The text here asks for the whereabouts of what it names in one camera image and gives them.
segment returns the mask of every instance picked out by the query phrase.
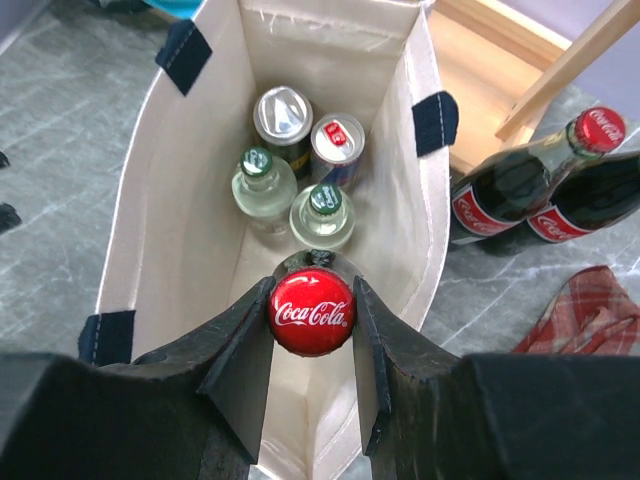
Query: cola bottle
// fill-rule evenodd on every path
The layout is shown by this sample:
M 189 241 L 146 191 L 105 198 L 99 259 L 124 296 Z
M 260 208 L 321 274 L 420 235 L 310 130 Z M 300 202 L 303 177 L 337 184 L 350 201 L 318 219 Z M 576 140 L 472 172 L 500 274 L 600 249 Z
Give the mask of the cola bottle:
M 273 272 L 269 328 L 276 341 L 302 357 L 327 355 L 351 336 L 355 324 L 353 280 L 362 274 L 342 255 L 302 250 Z
M 532 245 L 588 235 L 624 220 L 639 208 L 640 152 L 617 155 L 572 173 L 546 208 L 478 245 L 493 255 L 515 255 Z
M 490 156 L 452 188 L 450 244 L 515 227 L 544 207 L 571 171 L 614 150 L 624 136 L 616 112 L 594 107 L 557 133 Z

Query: marble floor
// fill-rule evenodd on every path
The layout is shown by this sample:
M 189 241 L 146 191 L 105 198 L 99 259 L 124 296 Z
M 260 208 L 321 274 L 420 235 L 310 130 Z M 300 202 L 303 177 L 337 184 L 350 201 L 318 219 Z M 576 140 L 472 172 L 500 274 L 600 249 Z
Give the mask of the marble floor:
M 0 236 L 0 350 L 76 355 L 93 313 L 118 179 L 167 24 L 53 0 L 0 56 L 0 202 L 23 219 Z M 597 100 L 569 87 L 536 136 Z M 625 150 L 640 149 L 630 122 Z M 640 301 L 640 214 L 571 244 L 493 258 L 452 252 L 422 333 L 455 354 L 515 346 L 558 288 L 605 263 Z M 362 458 L 344 479 L 370 478 Z

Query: can pull tab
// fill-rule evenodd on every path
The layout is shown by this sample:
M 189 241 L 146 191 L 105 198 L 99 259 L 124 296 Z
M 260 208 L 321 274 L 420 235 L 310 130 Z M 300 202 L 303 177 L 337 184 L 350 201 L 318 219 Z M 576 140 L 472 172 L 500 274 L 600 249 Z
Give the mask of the can pull tab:
M 331 143 L 333 143 L 336 147 L 341 147 L 345 143 L 347 143 L 347 135 L 342 130 L 342 127 L 338 122 L 330 122 L 324 127 L 324 131 L 329 137 Z

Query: red and white can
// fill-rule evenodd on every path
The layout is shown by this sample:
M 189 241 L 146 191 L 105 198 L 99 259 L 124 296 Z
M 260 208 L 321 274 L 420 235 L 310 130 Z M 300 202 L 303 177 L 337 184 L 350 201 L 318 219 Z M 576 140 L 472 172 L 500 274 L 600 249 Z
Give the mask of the red and white can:
M 313 183 L 350 185 L 364 144 L 364 129 L 358 120 L 346 113 L 325 115 L 311 131 Z

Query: clear glass bottle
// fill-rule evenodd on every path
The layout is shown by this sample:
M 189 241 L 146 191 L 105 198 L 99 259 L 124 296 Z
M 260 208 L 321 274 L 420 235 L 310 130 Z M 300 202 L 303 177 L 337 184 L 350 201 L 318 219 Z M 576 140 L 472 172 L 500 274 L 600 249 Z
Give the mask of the clear glass bottle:
M 231 181 L 238 208 L 259 231 L 280 233 L 289 225 L 289 209 L 298 193 L 291 167 L 268 150 L 252 147 L 244 152 Z
M 340 249 L 349 241 L 355 223 L 353 202 L 335 185 L 307 187 L 291 206 L 291 230 L 311 248 Z

